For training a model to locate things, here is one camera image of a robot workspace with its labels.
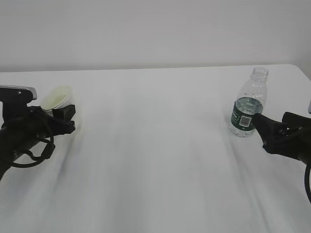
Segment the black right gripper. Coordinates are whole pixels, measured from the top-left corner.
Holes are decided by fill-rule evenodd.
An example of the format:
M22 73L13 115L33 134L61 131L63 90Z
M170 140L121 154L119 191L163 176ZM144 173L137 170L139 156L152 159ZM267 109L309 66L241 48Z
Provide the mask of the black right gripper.
M308 164L311 161L311 119L285 112L282 121L255 114L252 124L259 133L264 150Z

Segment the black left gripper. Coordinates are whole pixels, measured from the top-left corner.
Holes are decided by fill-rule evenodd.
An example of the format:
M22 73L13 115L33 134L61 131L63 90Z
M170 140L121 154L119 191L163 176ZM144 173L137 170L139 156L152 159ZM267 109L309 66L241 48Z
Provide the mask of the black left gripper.
M30 102L22 101L21 98L1 102L2 146L33 146L38 142L53 145L55 136L74 132L74 104L53 109L50 116L40 106L29 106Z

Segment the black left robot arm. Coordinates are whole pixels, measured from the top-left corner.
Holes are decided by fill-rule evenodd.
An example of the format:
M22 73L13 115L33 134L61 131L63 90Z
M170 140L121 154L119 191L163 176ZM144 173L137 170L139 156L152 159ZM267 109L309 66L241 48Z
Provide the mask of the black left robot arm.
M39 106L28 106L33 95L12 91L1 95L3 124L0 129L0 174L12 168L30 168L50 159L54 138L75 131L75 105L53 110L50 116Z

